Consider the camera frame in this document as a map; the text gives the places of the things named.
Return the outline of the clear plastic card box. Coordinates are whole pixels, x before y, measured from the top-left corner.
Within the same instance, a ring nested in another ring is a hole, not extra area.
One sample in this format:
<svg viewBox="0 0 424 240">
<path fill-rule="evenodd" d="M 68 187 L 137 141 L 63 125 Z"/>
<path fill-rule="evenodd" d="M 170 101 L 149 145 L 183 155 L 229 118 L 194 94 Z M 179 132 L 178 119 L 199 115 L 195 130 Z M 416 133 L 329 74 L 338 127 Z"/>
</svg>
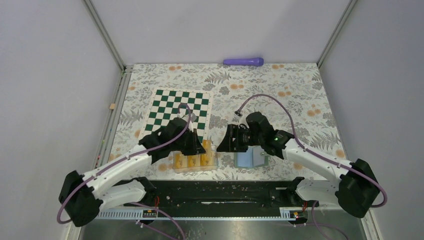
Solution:
<svg viewBox="0 0 424 240">
<path fill-rule="evenodd" d="M 217 170 L 219 166 L 219 155 L 216 146 L 210 139 L 204 139 L 202 146 L 206 150 L 204 154 L 183 155 L 177 151 L 173 153 L 173 170 L 176 173 L 203 172 Z"/>
</svg>

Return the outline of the green leather card holder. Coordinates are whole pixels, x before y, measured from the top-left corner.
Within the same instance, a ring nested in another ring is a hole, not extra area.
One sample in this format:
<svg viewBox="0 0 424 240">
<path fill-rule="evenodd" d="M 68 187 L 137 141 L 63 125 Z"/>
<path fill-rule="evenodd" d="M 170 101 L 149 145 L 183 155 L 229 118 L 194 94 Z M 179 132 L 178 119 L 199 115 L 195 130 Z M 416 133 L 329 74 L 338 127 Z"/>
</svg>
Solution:
<svg viewBox="0 0 424 240">
<path fill-rule="evenodd" d="M 270 155 L 260 146 L 250 146 L 246 152 L 237 152 L 234 155 L 234 166 L 241 169 L 253 169 L 269 164 Z"/>
</svg>

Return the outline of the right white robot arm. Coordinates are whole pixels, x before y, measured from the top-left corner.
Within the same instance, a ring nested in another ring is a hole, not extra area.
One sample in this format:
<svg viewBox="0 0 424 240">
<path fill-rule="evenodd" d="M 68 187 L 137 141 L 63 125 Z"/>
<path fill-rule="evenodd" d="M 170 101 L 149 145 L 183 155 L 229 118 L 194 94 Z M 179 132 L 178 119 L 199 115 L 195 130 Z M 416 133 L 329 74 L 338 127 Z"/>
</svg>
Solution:
<svg viewBox="0 0 424 240">
<path fill-rule="evenodd" d="M 287 201 L 299 206 L 304 201 L 337 204 L 356 218 L 363 218 L 381 192 L 370 165 L 357 159 L 351 162 L 314 152 L 292 133 L 274 129 L 260 112 L 247 116 L 247 124 L 228 124 L 217 152 L 246 153 L 260 146 L 268 155 L 303 165 L 321 175 L 317 182 L 303 179 L 287 191 Z"/>
</svg>

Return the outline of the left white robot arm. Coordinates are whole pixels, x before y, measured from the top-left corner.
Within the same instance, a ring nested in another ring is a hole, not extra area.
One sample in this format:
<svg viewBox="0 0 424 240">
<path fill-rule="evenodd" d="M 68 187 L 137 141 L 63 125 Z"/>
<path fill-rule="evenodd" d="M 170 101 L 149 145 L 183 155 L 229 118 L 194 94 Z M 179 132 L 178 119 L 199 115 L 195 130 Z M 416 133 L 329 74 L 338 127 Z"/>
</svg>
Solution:
<svg viewBox="0 0 424 240">
<path fill-rule="evenodd" d="M 90 223 L 102 210 L 128 202 L 152 204 L 155 192 L 133 180 L 128 185 L 117 183 L 131 172 L 149 167 L 172 152 L 185 156 L 206 154 L 190 119 L 176 117 L 166 126 L 147 134 L 122 158 L 99 168 L 68 173 L 58 197 L 61 204 L 56 220 L 59 224 L 73 223 L 82 227 Z"/>
</svg>

